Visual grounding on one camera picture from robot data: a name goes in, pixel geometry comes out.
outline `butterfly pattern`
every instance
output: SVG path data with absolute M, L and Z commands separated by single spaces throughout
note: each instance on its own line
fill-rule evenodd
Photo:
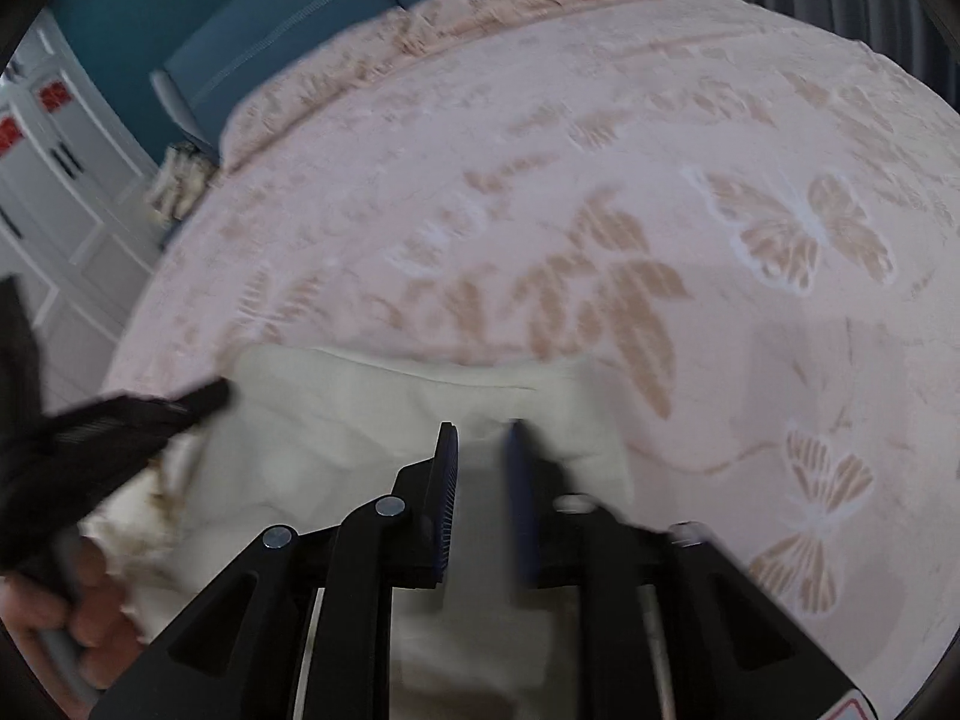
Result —
M 806 435 L 791 425 L 784 459 L 797 483 L 794 497 L 803 519 L 750 563 L 750 575 L 795 614 L 824 616 L 837 605 L 841 577 L 830 541 L 839 525 L 866 501 L 874 474 L 848 454 L 835 461 L 825 437 Z
M 824 250 L 833 248 L 878 284 L 896 278 L 893 253 L 870 224 L 838 173 L 822 172 L 805 196 L 774 196 L 747 181 L 688 167 L 685 178 L 707 199 L 709 210 L 736 229 L 736 255 L 765 284 L 809 295 Z

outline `human hand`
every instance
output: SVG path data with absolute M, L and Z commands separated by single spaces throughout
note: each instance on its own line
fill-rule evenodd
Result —
M 0 620 L 27 664 L 70 720 L 86 720 L 90 706 L 61 679 L 40 644 L 37 631 L 66 627 L 88 650 L 80 674 L 95 688 L 109 688 L 143 651 L 136 626 L 121 610 L 126 592 L 109 574 L 100 548 L 83 539 L 76 564 L 83 595 L 75 608 L 19 574 L 0 586 Z

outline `cabinet door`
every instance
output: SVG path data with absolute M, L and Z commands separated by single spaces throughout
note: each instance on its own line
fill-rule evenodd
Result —
M 32 235 L 35 246 L 65 281 L 124 322 L 150 278 L 151 264 L 126 230 L 86 199 L 82 177 L 64 166 L 64 156 L 31 116 L 29 100 L 0 94 L 0 191 L 7 213 L 20 223 L 30 221 L 38 231 Z
M 157 256 L 160 231 L 149 223 L 140 202 L 155 174 L 154 163 L 101 98 L 49 13 L 40 14 L 28 38 L 31 45 L 17 50 L 25 53 L 18 60 L 17 85 L 29 94 L 37 126 L 64 162 L 62 169 L 78 175 L 90 199 L 102 203 Z M 150 254 L 140 252 L 144 258 Z
M 107 374 L 120 325 L 89 301 L 74 285 L 59 278 L 40 248 L 29 220 L 14 223 L 0 191 L 0 275 L 18 274 L 43 353 L 46 408 L 62 410 L 97 394 Z

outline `teal wall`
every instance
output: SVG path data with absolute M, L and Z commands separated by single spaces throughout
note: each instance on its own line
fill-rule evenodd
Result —
M 230 0 L 52 0 L 90 79 L 157 162 L 180 140 L 148 75 Z

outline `floral pattern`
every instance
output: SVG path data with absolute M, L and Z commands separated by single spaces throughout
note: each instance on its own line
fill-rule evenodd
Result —
M 587 354 L 630 516 L 709 523 L 895 717 L 960 627 L 960 116 L 736 0 L 536 1 L 512 26 L 525 0 L 387 15 L 241 105 L 224 152 L 248 162 L 107 387 L 175 391 L 258 341 Z

